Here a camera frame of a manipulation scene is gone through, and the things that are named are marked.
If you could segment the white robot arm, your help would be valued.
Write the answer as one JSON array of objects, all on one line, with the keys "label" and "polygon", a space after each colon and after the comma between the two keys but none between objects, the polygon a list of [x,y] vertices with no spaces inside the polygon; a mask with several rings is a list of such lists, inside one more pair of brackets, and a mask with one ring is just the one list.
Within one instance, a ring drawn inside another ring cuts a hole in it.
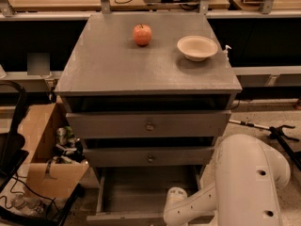
[{"label": "white robot arm", "polygon": [[180,187],[167,192],[164,222],[188,226],[215,211],[218,226],[283,226],[277,190],[290,177],[279,151],[249,135],[229,136],[216,151],[212,183],[191,196]]}]

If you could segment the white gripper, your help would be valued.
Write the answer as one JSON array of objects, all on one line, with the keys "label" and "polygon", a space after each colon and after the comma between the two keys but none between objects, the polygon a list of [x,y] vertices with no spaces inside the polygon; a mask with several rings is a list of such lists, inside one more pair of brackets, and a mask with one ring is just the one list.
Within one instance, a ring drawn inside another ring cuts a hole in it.
[{"label": "white gripper", "polygon": [[214,186],[206,186],[191,196],[180,187],[172,187],[166,195],[163,220],[166,226],[187,226],[191,220],[212,213],[215,208]]}]

